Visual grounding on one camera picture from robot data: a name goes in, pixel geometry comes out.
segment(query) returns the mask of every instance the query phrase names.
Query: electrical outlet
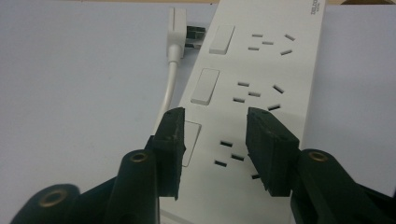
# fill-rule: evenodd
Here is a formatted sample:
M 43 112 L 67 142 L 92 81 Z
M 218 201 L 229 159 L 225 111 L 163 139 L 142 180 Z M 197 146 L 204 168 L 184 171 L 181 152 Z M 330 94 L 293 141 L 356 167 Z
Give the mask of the electrical outlet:
M 180 102 L 187 151 L 163 223 L 290 222 L 290 198 L 272 198 L 248 157 L 247 114 L 269 110 L 303 141 L 324 7 L 221 0 Z

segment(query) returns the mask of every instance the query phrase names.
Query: power plug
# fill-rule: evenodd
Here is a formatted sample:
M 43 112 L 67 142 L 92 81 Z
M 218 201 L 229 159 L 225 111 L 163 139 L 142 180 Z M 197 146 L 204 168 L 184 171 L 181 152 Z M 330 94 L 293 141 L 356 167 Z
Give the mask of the power plug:
M 180 63 L 184 54 L 187 35 L 187 15 L 185 8 L 170 7 L 166 56 L 169 62 Z
M 183 93 L 179 199 L 163 223 L 289 223 L 290 198 L 265 191 L 245 144 L 250 106 L 304 141 L 324 0 L 222 0 Z

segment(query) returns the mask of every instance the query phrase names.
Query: screw hole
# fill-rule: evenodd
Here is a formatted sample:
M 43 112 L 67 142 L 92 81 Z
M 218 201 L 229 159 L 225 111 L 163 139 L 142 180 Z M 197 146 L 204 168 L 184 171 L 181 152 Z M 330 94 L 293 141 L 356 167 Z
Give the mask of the screw hole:
M 52 207 L 58 203 L 61 203 L 67 196 L 67 191 L 64 189 L 55 189 L 44 195 L 38 204 L 41 207 Z
M 310 152 L 308 155 L 314 161 L 326 161 L 328 159 L 327 156 L 321 152 L 313 151 Z
M 137 153 L 135 155 L 133 155 L 130 160 L 133 162 L 141 162 L 141 161 L 145 161 L 148 158 L 148 155 L 145 153 Z

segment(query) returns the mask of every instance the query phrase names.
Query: socket hole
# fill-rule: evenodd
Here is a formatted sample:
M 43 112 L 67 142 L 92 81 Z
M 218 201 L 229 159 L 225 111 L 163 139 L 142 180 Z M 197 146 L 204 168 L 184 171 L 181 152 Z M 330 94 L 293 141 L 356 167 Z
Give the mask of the socket hole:
M 248 47 L 247 49 L 248 50 L 259 50 L 259 48 L 256 48 L 256 47 Z
M 250 91 L 250 92 L 248 93 L 248 95 L 249 95 L 249 96 L 255 96 L 255 97 L 260 97 L 260 96 L 261 96 L 260 93 L 255 92 L 255 91 Z
M 260 178 L 260 175 L 252 175 L 251 178 L 252 179 L 258 179 L 258 178 Z
M 278 87 L 277 85 L 274 85 L 273 88 L 274 88 L 276 91 L 279 91 L 281 94 L 283 94 L 283 92 L 285 92 L 284 90 L 282 90 L 282 89 L 281 89 L 280 87 Z
M 235 154 L 231 154 L 231 158 L 233 158 L 234 160 L 238 160 L 238 161 L 243 161 L 245 159 L 245 157 L 241 157 Z
M 280 52 L 280 55 L 286 55 L 286 54 L 290 54 L 290 53 L 292 53 L 292 50 L 288 49 L 288 50 Z
M 233 143 L 231 143 L 231 142 L 226 142 L 226 141 L 220 141 L 220 144 L 221 144 L 222 146 L 225 146 L 225 147 L 232 147 L 232 146 L 233 146 Z
M 279 109 L 280 108 L 280 105 L 271 105 L 271 106 L 268 106 L 268 110 L 269 111 L 271 111 L 271 110 L 276 110 L 276 109 Z
M 238 82 L 238 86 L 248 87 L 250 84 L 247 82 Z
M 293 36 L 291 36 L 291 35 L 285 35 L 285 37 L 287 38 L 287 39 L 289 39 L 289 40 L 291 40 L 291 41 L 294 41 L 296 38 L 294 38 Z
M 227 163 L 222 162 L 222 161 L 215 161 L 216 165 L 222 166 L 222 167 L 227 167 Z
M 234 101 L 234 102 L 238 102 L 238 103 L 244 103 L 244 102 L 245 102 L 245 99 L 241 99 L 241 98 L 236 98 L 236 97 L 234 97 L 234 98 L 233 98 L 233 101 Z

